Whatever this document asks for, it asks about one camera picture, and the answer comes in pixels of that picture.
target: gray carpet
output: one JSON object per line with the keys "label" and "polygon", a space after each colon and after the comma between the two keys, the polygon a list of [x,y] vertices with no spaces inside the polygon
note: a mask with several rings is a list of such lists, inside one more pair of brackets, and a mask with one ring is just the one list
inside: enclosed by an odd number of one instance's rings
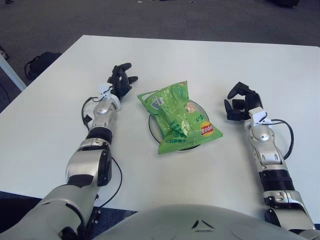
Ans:
{"label": "gray carpet", "polygon": [[[0,5],[0,45],[23,81],[24,64],[63,53],[80,36],[320,45],[319,0],[284,8],[266,0],[15,0]],[[0,70],[13,100],[20,91]],[[8,105],[0,89],[0,112]]]}

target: green snack bag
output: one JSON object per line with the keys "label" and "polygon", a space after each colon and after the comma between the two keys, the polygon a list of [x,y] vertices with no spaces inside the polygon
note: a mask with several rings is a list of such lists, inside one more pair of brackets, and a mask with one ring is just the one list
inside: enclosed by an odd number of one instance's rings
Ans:
{"label": "green snack bag", "polygon": [[139,94],[138,98],[161,129],[163,141],[159,154],[194,147],[223,136],[189,101],[187,81]]}

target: black bag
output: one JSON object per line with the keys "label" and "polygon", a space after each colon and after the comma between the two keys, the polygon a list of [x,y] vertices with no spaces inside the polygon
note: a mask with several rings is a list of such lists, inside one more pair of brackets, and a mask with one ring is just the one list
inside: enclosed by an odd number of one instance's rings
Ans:
{"label": "black bag", "polygon": [[34,59],[29,61],[26,65],[24,65],[24,74],[25,76],[30,79],[36,79],[44,70],[47,69],[58,57],[61,56],[61,53],[53,53],[46,51],[45,53],[41,54],[40,56],[36,56]]}

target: lay's logo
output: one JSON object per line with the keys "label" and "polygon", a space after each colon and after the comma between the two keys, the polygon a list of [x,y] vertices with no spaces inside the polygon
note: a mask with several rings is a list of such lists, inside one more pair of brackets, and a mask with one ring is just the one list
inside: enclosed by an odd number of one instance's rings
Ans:
{"label": "lay's logo", "polygon": [[208,137],[211,134],[214,133],[214,127],[212,126],[212,124],[208,121],[204,121],[203,123],[201,123],[201,135]]}

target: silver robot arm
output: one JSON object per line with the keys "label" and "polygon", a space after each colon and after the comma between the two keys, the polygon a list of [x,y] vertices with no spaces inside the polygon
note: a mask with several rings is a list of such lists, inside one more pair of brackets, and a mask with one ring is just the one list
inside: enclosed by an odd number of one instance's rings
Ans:
{"label": "silver robot arm", "polygon": [[236,94],[245,95],[245,100],[234,99],[233,109],[225,100],[227,118],[246,120],[244,128],[249,133],[248,140],[253,147],[253,159],[264,190],[263,199],[268,206],[265,220],[307,239],[320,238],[320,231],[316,230],[300,193],[295,190],[285,162],[292,150],[293,139],[289,152],[283,157],[275,145],[275,133],[270,128],[274,123],[267,118],[259,95],[241,82],[231,90],[228,99]]}
{"label": "silver robot arm", "polygon": [[94,120],[87,137],[67,164],[67,183],[53,189],[19,223],[2,233],[0,239],[85,238],[98,191],[112,177],[110,146],[114,121],[120,109],[119,99],[131,89],[129,84],[138,79],[127,77],[125,71],[130,67],[130,63],[115,66],[109,83],[99,87],[105,89],[96,101]]}

